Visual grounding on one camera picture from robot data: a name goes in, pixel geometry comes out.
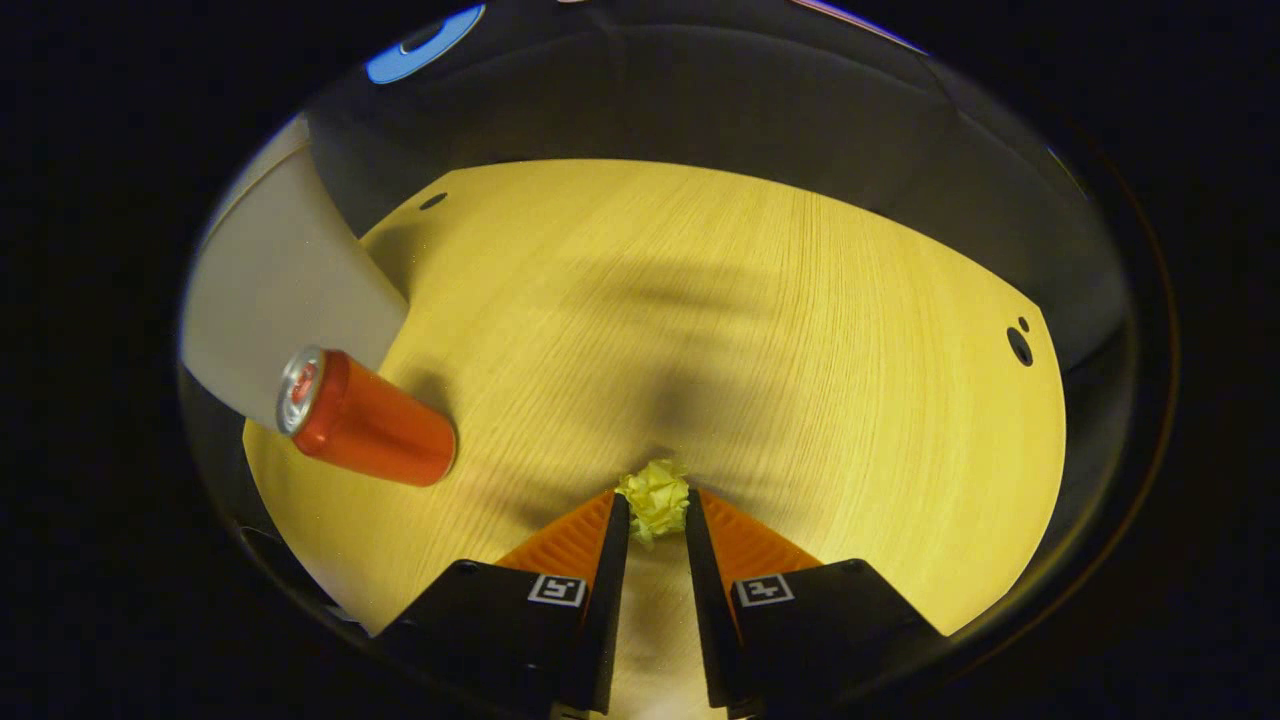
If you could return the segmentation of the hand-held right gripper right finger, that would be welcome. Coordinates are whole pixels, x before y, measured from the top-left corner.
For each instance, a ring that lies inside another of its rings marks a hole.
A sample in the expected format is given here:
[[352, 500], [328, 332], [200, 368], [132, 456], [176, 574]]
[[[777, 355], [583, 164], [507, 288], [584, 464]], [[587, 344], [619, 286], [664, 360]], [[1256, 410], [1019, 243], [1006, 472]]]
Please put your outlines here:
[[705, 489], [685, 538], [709, 703], [730, 716], [863, 716], [945, 651], [869, 562], [822, 562]]

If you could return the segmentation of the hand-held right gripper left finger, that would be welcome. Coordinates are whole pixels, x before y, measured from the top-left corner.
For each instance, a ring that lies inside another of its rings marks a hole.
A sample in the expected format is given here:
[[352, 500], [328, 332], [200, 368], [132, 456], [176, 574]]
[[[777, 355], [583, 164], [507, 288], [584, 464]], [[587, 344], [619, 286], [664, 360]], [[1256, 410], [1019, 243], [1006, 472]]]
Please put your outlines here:
[[630, 506], [608, 489], [494, 562], [452, 562], [375, 639], [472, 716], [607, 714]]

